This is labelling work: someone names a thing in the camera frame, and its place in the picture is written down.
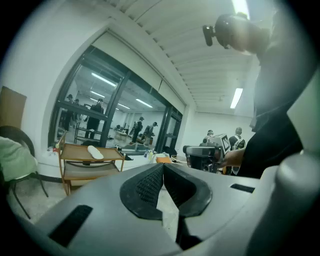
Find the black chair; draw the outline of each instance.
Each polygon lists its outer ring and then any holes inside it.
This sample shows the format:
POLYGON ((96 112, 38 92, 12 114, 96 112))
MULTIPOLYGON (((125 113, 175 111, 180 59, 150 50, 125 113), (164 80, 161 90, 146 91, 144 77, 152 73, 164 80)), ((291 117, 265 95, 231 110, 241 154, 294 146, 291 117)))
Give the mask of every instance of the black chair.
MULTIPOLYGON (((31 141, 31 139, 22 131, 20 130, 19 128, 16 128, 16 127, 13 127, 13 126, 1 126, 0 127, 0 137, 4 137, 4 138, 8 138, 10 140, 13 140, 15 142, 18 142, 20 143, 23 147, 28 147, 29 148, 29 151, 31 153, 31 155, 33 157, 35 157, 35 148, 34 148, 34 145, 31 141)), ((13 195, 16 199, 16 201, 18 202, 18 204, 20 205, 20 207, 22 208, 23 212, 25 213, 25 215, 29 218, 29 214, 27 213, 27 211, 25 210, 25 208, 23 207, 23 205, 21 204, 21 202, 19 201, 18 197, 17 197, 17 194, 16 194, 16 185, 18 182, 21 182, 23 180, 26 180, 28 179, 29 177, 32 177, 34 176, 34 173, 30 173, 26 176, 23 176, 21 178, 16 178, 16 179, 12 179, 10 181, 6 181, 5 184, 4 184, 4 187, 7 189, 7 192, 9 192, 10 188, 12 189, 12 192, 13 192, 13 195)), ((44 194, 46 195, 46 197, 48 198, 48 194, 44 188, 44 185, 42 183, 42 180, 41 180, 41 177, 39 175, 39 173, 36 171, 35 172, 35 176, 36 178, 40 181, 40 184, 41 184, 41 187, 42 187, 42 190, 44 192, 44 194)))

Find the hand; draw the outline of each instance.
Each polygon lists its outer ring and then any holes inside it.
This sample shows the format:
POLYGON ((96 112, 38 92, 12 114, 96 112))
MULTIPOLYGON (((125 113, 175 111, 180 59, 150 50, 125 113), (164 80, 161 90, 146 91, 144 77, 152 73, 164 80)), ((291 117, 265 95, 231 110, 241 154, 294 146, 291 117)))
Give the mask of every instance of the hand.
POLYGON ((223 161, 219 165, 219 168, 225 166, 240 166, 244 157, 245 150, 246 148, 242 148, 226 153, 223 161))

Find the glass wall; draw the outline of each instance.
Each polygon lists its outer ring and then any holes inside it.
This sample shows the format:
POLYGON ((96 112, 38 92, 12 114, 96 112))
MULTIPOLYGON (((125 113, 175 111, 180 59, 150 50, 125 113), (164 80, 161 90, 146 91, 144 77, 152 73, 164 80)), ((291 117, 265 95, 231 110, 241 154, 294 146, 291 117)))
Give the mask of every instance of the glass wall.
POLYGON ((173 134, 176 127, 171 122, 163 124, 168 109, 174 108, 147 82, 90 46, 59 91, 48 144, 54 146, 68 131, 66 142, 71 144, 120 147, 136 154, 158 145, 162 152, 164 134, 173 134))

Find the ceiling light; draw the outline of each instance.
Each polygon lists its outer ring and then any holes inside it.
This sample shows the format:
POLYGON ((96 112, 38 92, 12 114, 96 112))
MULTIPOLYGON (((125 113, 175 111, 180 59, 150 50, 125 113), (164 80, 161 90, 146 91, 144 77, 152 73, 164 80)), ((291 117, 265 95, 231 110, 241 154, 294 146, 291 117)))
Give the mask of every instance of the ceiling light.
POLYGON ((240 100, 240 97, 241 97, 241 94, 242 94, 242 91, 244 89, 242 88, 237 88, 235 89, 235 93, 234 93, 234 96, 233 96, 233 100, 232 100, 232 103, 231 103, 231 106, 230 106, 230 109, 235 109, 239 100, 240 100))
POLYGON ((149 104, 143 102, 141 99, 136 98, 135 100, 140 102, 140 103, 142 103, 142 104, 144 104, 144 105, 146 105, 146 106, 148 106, 149 108, 152 108, 152 106, 150 106, 149 104))
POLYGON ((105 96, 103 96, 103 95, 101 95, 101 94, 99 94, 99 93, 96 93, 96 92, 94 92, 94 91, 90 91, 91 93, 93 93, 93 94, 95 94, 95 95, 98 95, 98 96, 101 96, 101 97, 105 97, 105 96))
POLYGON ((232 4, 235 13, 244 13, 248 20, 250 20, 249 9, 246 0, 232 0, 232 4))
POLYGON ((117 84, 115 84, 115 83, 113 83, 113 82, 110 82, 109 80, 107 80, 107 79, 105 79, 105 78, 103 78, 103 77, 101 77, 101 76, 99 76, 99 75, 97 75, 97 74, 95 74, 95 73, 91 73, 91 75, 93 75, 95 78, 98 78, 98 79, 106 82, 107 84, 109 84, 109 85, 111 85, 111 86, 114 86, 114 87, 117 86, 117 84))
POLYGON ((127 106, 124 106, 124 105, 121 105, 120 103, 118 103, 118 105, 120 105, 120 106, 122 106, 122 107, 124 107, 124 108, 126 108, 126 109, 130 109, 129 107, 127 107, 127 106))

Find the green cloth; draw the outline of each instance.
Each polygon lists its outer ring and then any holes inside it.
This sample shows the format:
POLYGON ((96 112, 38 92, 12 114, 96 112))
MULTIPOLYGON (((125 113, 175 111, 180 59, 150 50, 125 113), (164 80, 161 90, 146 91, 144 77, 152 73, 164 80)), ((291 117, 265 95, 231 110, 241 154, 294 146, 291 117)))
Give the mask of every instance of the green cloth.
POLYGON ((6 182, 37 170, 37 160, 31 155, 29 149, 4 137, 0 137, 0 163, 6 182))

